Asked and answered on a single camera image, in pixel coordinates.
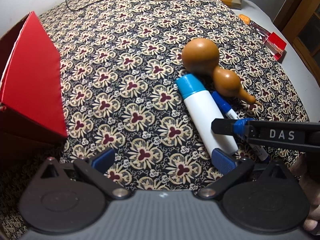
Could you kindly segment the person's right hand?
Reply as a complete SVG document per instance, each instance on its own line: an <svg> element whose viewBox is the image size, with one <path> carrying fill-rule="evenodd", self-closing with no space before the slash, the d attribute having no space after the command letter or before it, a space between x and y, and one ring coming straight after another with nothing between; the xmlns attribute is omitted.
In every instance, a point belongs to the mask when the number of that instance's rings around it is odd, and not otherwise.
<svg viewBox="0 0 320 240"><path fill-rule="evenodd" d="M291 167L294 176L299 177L300 187L303 189L309 203L310 211L303 224L306 231L315 230L319 224L319 184L307 176L308 166L305 159L306 154L301 154Z"/></svg>

